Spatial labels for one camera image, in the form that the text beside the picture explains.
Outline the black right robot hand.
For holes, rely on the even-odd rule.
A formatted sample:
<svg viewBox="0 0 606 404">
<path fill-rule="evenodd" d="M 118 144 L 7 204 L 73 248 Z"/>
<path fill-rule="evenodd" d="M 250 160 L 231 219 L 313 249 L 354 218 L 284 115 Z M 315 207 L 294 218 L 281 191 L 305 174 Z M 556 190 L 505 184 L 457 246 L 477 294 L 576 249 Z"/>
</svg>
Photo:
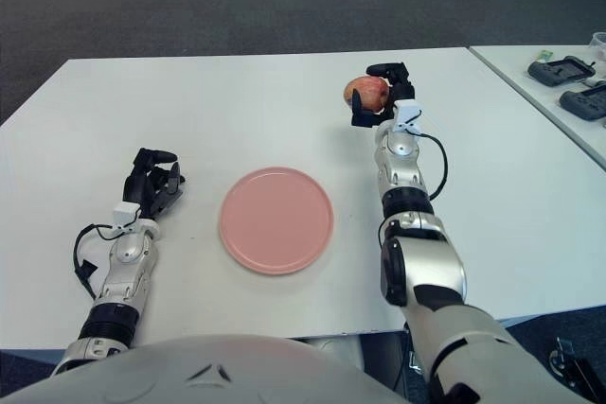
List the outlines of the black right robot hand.
<svg viewBox="0 0 606 404">
<path fill-rule="evenodd" d="M 354 127 L 372 128 L 393 120 L 396 102 L 414 98 L 415 89 L 403 62 L 369 65 L 365 75 L 353 79 L 344 90 Z"/>
</svg>

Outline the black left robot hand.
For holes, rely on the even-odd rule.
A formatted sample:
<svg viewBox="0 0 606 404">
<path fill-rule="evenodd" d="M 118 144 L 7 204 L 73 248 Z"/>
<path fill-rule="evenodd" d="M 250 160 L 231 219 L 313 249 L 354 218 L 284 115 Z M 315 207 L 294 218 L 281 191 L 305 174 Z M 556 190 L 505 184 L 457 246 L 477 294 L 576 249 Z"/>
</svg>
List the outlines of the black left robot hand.
<svg viewBox="0 0 606 404">
<path fill-rule="evenodd" d="M 125 180 L 122 200 L 137 203 L 141 219 L 155 220 L 183 194 L 180 185 L 186 178 L 181 174 L 178 156 L 141 148 L 133 166 Z"/>
</svg>

